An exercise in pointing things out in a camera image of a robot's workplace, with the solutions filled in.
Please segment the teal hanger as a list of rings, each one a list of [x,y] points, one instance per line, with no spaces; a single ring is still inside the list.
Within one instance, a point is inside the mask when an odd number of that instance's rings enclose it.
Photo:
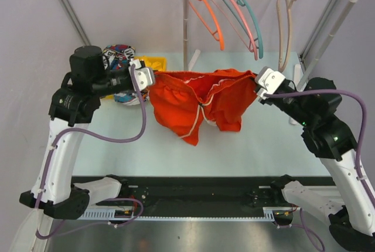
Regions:
[[[235,30],[237,33],[238,37],[240,40],[245,44],[246,48],[250,53],[254,54],[254,59],[262,59],[264,56],[264,47],[263,47],[263,39],[261,36],[261,31],[260,27],[258,24],[258,20],[249,6],[248,2],[246,0],[222,0],[225,4],[225,6],[230,10],[232,15],[236,18],[237,22],[240,24],[242,27],[244,33],[247,35],[249,38],[249,41],[245,41],[244,38],[241,36],[240,32],[236,29],[234,26],[233,22],[229,19],[229,17],[226,15],[226,13],[218,6],[220,11],[225,15],[226,19],[229,21],[230,25],[232,28]],[[250,25],[248,24],[243,12],[242,8],[245,7],[248,13],[251,16],[251,20],[254,24],[255,32],[256,32],[256,37],[253,36],[251,33]]]

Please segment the beige hanger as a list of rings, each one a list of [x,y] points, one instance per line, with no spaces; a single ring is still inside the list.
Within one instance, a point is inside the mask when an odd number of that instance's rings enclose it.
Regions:
[[[281,10],[281,1],[276,1],[276,12],[278,22],[278,71],[284,72],[287,68],[291,53],[292,44],[292,6],[297,0],[284,0],[285,16],[287,18],[287,29],[284,29],[283,15]]]

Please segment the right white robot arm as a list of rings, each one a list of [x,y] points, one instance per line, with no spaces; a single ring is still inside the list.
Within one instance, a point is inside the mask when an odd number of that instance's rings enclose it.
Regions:
[[[262,104],[278,107],[302,125],[307,149],[328,170],[343,203],[317,194],[288,175],[274,182],[271,201],[277,206],[292,203],[310,213],[347,251],[374,251],[374,189],[360,160],[363,136],[356,139],[349,126],[335,116],[342,96],[355,95],[337,90],[332,80],[321,77],[310,79],[302,92],[276,72],[259,75],[255,82]]]

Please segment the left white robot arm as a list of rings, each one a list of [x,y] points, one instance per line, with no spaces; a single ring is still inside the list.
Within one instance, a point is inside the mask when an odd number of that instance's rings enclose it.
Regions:
[[[70,71],[53,94],[49,108],[49,139],[42,168],[31,190],[21,193],[21,204],[58,220],[76,220],[96,203],[129,199],[124,179],[107,175],[87,183],[72,183],[73,168],[84,135],[113,143],[132,142],[108,138],[88,130],[101,98],[121,91],[140,93],[153,82],[153,72],[143,62],[131,60],[118,70],[105,66],[109,59],[98,46],[77,48],[69,58]]]

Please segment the orange shorts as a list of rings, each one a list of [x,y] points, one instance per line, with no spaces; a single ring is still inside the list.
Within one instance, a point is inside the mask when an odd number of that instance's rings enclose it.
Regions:
[[[158,71],[149,89],[155,119],[190,145],[198,144],[202,122],[239,132],[243,114],[257,98],[255,77],[236,69]]]

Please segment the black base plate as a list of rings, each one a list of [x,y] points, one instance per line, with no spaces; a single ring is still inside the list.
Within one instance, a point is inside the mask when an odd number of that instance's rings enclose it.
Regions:
[[[141,177],[125,176],[121,197],[144,206],[143,217],[231,218],[260,216],[265,207],[291,207],[276,176]]]

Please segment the pink hanger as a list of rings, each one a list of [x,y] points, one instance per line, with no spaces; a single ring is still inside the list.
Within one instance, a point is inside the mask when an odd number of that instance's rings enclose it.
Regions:
[[[255,60],[262,59],[264,57],[264,45],[263,37],[261,35],[260,26],[258,19],[255,16],[250,4],[247,0],[221,0],[226,8],[230,11],[234,19],[237,21],[239,26],[242,28],[244,34],[247,36],[246,41],[241,33],[238,31],[234,23],[230,20],[225,10],[223,10],[214,0],[211,0],[215,6],[222,12],[226,17],[229,24],[232,26],[234,31],[240,40],[244,43],[247,50],[253,54]]]

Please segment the comic print shorts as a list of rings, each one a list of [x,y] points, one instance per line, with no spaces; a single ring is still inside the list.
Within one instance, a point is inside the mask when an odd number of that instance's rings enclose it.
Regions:
[[[108,45],[103,49],[103,62],[106,70],[119,70],[135,57],[135,48],[130,45]],[[125,91],[112,96],[115,102],[123,105],[138,105],[136,92]]]

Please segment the yellow plastic bin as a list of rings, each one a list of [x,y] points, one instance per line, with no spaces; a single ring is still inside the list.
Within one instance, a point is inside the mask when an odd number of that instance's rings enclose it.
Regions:
[[[167,59],[165,57],[155,56],[136,56],[135,59],[143,60],[147,67],[156,71],[166,71]],[[125,91],[109,96],[105,96],[105,99],[113,99],[115,102],[123,105],[138,105],[139,100],[136,92]]]

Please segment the yellow shorts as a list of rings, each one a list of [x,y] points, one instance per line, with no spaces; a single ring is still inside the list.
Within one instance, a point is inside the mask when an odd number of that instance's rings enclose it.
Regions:
[[[150,67],[152,70],[161,71],[162,70],[162,63],[159,61],[150,60],[149,58],[144,57],[142,59],[146,65],[146,67]]]

